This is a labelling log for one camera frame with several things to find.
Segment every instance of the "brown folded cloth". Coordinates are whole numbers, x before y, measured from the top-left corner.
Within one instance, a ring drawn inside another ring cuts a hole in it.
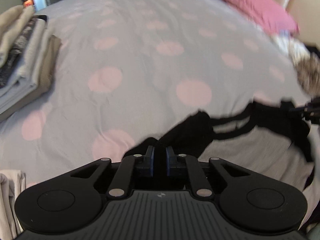
[[[294,66],[302,89],[312,96],[320,96],[320,59],[312,53]]]
[[[53,70],[56,63],[56,58],[59,52],[61,40],[52,35],[49,39],[47,50],[44,54],[42,61],[42,67],[39,75],[39,85],[36,90],[21,99],[18,103],[11,106],[8,110],[0,114],[0,122],[10,117],[14,112],[20,108],[31,103],[35,99],[39,98],[43,93],[47,92],[52,84]]]

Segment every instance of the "dark patterned cloth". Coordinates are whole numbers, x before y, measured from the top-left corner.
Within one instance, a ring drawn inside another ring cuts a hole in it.
[[[17,62],[20,59],[20,56],[23,53],[33,32],[36,19],[36,17],[32,17],[31,20],[28,22],[20,36],[14,42],[9,52],[7,62],[4,64],[2,68],[0,68],[0,88],[6,86],[15,66],[17,65]]]

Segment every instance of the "beige garment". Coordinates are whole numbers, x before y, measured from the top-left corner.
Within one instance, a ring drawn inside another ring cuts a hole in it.
[[[26,178],[22,171],[0,170],[0,239],[12,240],[22,232],[14,212],[14,203],[26,189]]]
[[[294,66],[303,90],[312,96],[320,96],[320,59],[315,53]]]
[[[0,41],[4,31],[20,16],[22,10],[23,5],[17,5],[0,14]]]
[[[23,28],[27,25],[34,13],[35,8],[33,6],[28,6],[27,8],[25,8],[20,17],[3,34],[0,45],[0,68],[7,61],[8,53],[14,41],[20,35]]]
[[[49,40],[47,51],[44,55],[44,59],[42,62],[42,69],[40,71],[40,76],[39,76],[39,86],[36,88],[36,90],[32,91],[30,94],[25,96],[18,103],[14,104],[8,110],[0,114],[0,122],[4,121],[10,115],[12,115],[15,111],[18,111],[20,108],[31,103],[33,100],[39,98],[43,93],[49,90],[52,84],[53,69],[55,66],[60,45],[61,45],[61,40],[56,36],[52,35]]]

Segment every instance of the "black mechanical device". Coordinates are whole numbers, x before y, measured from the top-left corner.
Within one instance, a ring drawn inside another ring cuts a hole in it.
[[[320,100],[289,115],[319,124]],[[303,240],[307,201],[296,188],[217,157],[208,163],[166,148],[166,178],[154,185],[154,147],[109,158],[20,194],[18,240]]]

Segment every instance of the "bed sheet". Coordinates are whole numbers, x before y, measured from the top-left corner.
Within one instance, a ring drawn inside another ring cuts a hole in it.
[[[220,117],[253,97],[310,98],[289,58],[220,0],[65,0],[49,16],[62,47],[51,91],[0,124],[0,169],[30,186],[95,159],[119,162],[198,109]],[[319,135],[312,128],[316,163]],[[304,193],[319,200],[318,172]]]

